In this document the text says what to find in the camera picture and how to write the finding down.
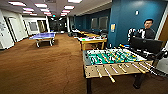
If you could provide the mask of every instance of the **man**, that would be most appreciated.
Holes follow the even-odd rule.
[[[154,39],[155,38],[155,31],[150,27],[153,25],[153,19],[147,19],[144,22],[145,28],[138,30],[135,37],[141,37],[145,39]]]

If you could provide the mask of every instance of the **foosball table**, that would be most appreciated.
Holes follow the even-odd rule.
[[[131,52],[128,49],[106,49],[83,51],[84,76],[87,79],[87,94],[91,94],[91,79],[108,76],[115,83],[114,75],[137,74],[133,86],[140,88],[146,72],[151,72],[153,61]]]

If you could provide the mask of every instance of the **brown carpet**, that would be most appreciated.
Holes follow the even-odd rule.
[[[0,94],[86,94],[82,51],[77,39],[57,34],[55,44],[24,39],[0,51]],[[167,94],[168,79],[146,75],[134,89],[133,75],[93,78],[93,94]]]

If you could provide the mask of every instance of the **blue ping pong table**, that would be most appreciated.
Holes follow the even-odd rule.
[[[54,43],[54,37],[55,37],[55,32],[46,32],[46,33],[36,34],[30,37],[29,39],[35,39],[37,43],[37,47],[40,47],[39,43],[42,41],[50,41],[50,45],[52,46],[52,44]]]

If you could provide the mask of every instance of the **fluorescent light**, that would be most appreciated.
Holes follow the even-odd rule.
[[[30,13],[31,14],[32,12],[31,11],[23,11],[23,13]]]
[[[37,14],[30,14],[30,15],[34,15],[34,16],[36,16]]]
[[[35,4],[37,7],[47,7],[46,4]]]
[[[80,3],[82,0],[68,0],[68,2],[72,2],[72,3]]]
[[[63,10],[62,12],[64,12],[64,13],[69,13],[70,11],[69,11],[69,10]]]
[[[74,6],[65,6],[64,8],[65,8],[65,9],[73,9]]]
[[[32,8],[23,8],[23,9],[26,11],[34,11],[34,9],[32,9]]]
[[[52,14],[47,14],[47,16],[52,16]]]
[[[26,6],[24,3],[22,3],[22,2],[8,2],[8,3],[10,3],[10,4],[12,4],[12,5],[16,5],[16,6]]]
[[[49,12],[49,9],[40,9],[41,11]]]
[[[51,14],[51,12],[44,12],[44,14]]]
[[[67,13],[61,13],[61,15],[67,15]]]

